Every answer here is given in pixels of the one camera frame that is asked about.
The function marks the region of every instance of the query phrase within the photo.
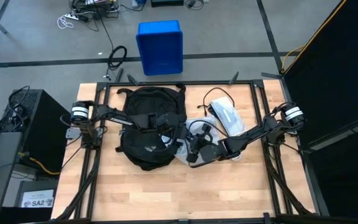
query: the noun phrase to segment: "yellow cable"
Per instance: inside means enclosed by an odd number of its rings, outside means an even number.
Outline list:
[[[298,58],[301,56],[301,54],[306,50],[306,48],[308,48],[308,46],[310,45],[310,43],[314,40],[314,38],[317,36],[317,34],[321,31],[321,29],[324,28],[324,26],[335,16],[335,14],[342,8],[342,6],[346,3],[347,0],[344,0],[339,6],[338,8],[334,11],[334,13],[323,23],[323,25],[321,25],[321,27],[313,34],[313,36],[311,37],[311,39],[309,40],[309,42],[305,45],[305,47],[301,50],[301,52],[299,53],[298,56],[296,56],[296,58],[294,59],[294,61],[291,62],[290,66],[288,66],[287,69],[283,70],[282,73],[286,73],[288,71],[288,69],[291,68],[291,66],[296,62],[296,60],[298,60]]]
[[[18,152],[18,155],[25,156],[23,152]],[[47,172],[50,175],[59,175],[60,174],[60,172],[50,172],[47,168],[45,168],[45,166],[40,161],[38,161],[37,159],[34,159],[33,157],[30,157],[29,159],[31,161],[35,162],[36,164],[38,164],[45,172]]]
[[[283,65],[282,65],[282,67],[281,67],[281,69],[282,69],[283,71],[285,71],[284,65],[285,65],[285,61],[286,61],[287,57],[288,57],[290,54],[292,54],[292,52],[294,52],[294,51],[296,51],[296,50],[298,50],[298,49],[301,49],[301,48],[303,48],[303,47],[304,47],[304,45],[302,45],[302,46],[300,46],[300,47],[297,47],[297,48],[291,50],[291,51],[284,57]]]

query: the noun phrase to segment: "wooden table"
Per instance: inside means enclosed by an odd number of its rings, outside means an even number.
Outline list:
[[[264,84],[270,108],[283,103],[280,83],[265,80]],[[188,85],[188,118],[203,117],[204,111],[197,109],[197,105],[202,104],[205,93],[216,86],[225,89],[233,97],[246,128],[254,127],[257,121],[249,85]],[[77,100],[94,100],[95,89],[95,83],[81,84]],[[126,95],[117,95],[117,89],[112,87],[110,91],[109,106],[122,109]],[[222,91],[214,90],[206,97],[206,103],[224,95]],[[259,91],[258,96],[263,111]],[[92,220],[254,218],[261,217],[264,212],[274,216],[260,141],[248,145],[237,162],[214,162],[192,169],[174,159],[169,166],[147,172],[135,166],[123,153],[115,151],[119,145],[121,125],[107,122],[106,126],[108,132],[103,138]],[[287,136],[286,140],[287,144],[296,147],[293,138]],[[65,161],[79,146],[78,141],[67,147]],[[289,188],[313,212],[314,206],[299,155],[286,146],[281,147],[281,152]],[[59,216],[76,194],[83,158],[84,151],[80,151],[62,171],[52,218]],[[282,211],[285,211],[280,190],[278,196]],[[83,214],[88,194],[84,198]]]

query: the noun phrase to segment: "concrete floor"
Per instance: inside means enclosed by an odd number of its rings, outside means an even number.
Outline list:
[[[67,2],[11,0],[1,19],[9,33],[0,32],[0,62],[108,57],[111,46],[100,22],[99,32],[77,21],[71,21],[73,29],[57,27],[57,18],[69,12]],[[130,2],[121,0],[126,6]],[[288,52],[310,39],[339,0],[262,2],[278,51]],[[180,22],[184,54],[272,52],[256,0],[210,0],[200,11],[185,6],[151,8],[148,2],[142,12],[123,12],[118,19],[104,21],[114,45],[127,47],[129,57],[138,57],[138,23],[157,20]],[[103,78],[106,66],[93,63],[0,68],[0,118],[12,90],[25,85],[46,90],[69,110],[80,83],[107,81]],[[277,73],[273,57],[189,59],[183,66],[182,74],[147,77],[140,62],[122,64],[126,73],[139,81],[228,80],[237,71],[239,79],[251,80],[262,78],[261,72]]]

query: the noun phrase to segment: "backpack strap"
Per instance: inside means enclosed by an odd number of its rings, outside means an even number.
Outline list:
[[[179,93],[185,94],[186,92],[186,86],[182,83],[176,84],[176,86],[180,89]]]
[[[133,93],[133,91],[130,89],[127,89],[127,88],[121,88],[121,89],[117,90],[117,94],[120,94],[120,93],[126,93],[128,95],[128,93]]]

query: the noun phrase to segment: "blue plastic bin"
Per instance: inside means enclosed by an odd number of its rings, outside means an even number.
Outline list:
[[[145,75],[183,71],[183,33],[178,21],[142,22],[136,41]]]

